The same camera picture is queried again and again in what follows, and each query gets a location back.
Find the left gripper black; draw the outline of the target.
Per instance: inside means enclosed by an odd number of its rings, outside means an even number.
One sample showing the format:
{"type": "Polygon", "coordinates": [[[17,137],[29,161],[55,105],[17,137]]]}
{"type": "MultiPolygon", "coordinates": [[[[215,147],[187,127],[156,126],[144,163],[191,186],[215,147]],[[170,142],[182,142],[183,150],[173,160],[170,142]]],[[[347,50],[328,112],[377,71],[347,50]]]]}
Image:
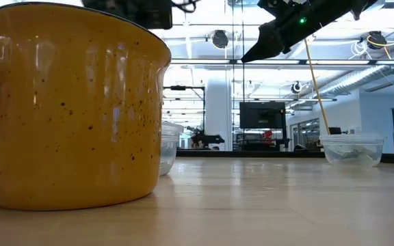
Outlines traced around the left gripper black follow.
{"type": "Polygon", "coordinates": [[[126,0],[129,20],[146,29],[171,29],[170,0],[126,0]]]}

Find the black metal table frame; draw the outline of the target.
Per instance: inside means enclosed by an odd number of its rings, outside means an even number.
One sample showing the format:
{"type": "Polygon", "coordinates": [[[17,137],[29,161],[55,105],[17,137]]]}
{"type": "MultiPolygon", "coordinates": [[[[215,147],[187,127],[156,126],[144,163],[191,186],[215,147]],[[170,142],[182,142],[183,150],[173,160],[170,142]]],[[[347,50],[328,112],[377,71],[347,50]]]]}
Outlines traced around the black metal table frame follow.
{"type": "MultiPolygon", "coordinates": [[[[245,151],[229,152],[214,150],[178,150],[178,157],[214,157],[214,158],[288,158],[288,159],[324,159],[323,152],[263,152],[263,151],[245,151]]],[[[382,163],[394,164],[394,154],[383,154],[382,163]]]]}

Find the yellow speckled enamel mug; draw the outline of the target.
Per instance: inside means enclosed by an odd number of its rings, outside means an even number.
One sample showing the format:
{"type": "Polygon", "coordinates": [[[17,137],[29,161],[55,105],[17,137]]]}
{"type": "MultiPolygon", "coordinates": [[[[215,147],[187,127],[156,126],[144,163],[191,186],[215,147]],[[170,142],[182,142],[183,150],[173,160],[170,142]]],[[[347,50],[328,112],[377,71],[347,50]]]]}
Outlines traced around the yellow speckled enamel mug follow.
{"type": "Polygon", "coordinates": [[[165,42],[75,5],[0,7],[0,207],[69,210],[150,194],[165,42]]]}

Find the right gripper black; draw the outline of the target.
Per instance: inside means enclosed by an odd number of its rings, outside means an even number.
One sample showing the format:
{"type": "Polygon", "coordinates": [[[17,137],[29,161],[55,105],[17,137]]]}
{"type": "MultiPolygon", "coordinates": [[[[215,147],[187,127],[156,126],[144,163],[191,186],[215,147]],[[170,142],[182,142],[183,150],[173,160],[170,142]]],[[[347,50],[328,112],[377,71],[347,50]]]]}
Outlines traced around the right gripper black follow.
{"type": "Polygon", "coordinates": [[[274,20],[259,27],[257,43],[241,58],[243,63],[278,56],[350,11],[350,0],[259,0],[258,6],[274,20]]]}

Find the black background monitor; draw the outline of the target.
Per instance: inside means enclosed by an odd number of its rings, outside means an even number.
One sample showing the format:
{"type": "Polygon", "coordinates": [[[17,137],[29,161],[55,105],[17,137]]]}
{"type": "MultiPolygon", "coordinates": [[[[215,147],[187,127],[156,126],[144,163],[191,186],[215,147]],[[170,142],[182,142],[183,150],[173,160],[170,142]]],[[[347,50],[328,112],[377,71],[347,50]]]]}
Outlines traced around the black background monitor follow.
{"type": "Polygon", "coordinates": [[[239,127],[242,129],[286,128],[284,102],[240,102],[239,127]]]}

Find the clear round plastic container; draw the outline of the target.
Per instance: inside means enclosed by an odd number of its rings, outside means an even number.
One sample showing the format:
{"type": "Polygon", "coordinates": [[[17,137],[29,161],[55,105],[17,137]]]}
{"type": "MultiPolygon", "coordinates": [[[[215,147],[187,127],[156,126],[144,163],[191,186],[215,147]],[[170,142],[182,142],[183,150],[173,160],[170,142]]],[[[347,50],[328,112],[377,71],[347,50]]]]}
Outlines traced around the clear round plastic container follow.
{"type": "Polygon", "coordinates": [[[176,151],[179,146],[179,139],[182,132],[183,126],[170,122],[162,122],[160,176],[168,174],[172,169],[176,159],[176,151]]]}
{"type": "Polygon", "coordinates": [[[325,149],[328,146],[342,146],[349,151],[357,150],[360,147],[366,148],[378,148],[383,150],[384,138],[379,135],[372,135],[372,134],[340,134],[340,135],[321,135],[319,137],[321,144],[324,149],[324,154],[327,161],[331,164],[335,165],[363,165],[360,162],[346,162],[346,161],[331,161],[327,156],[325,149]]]}

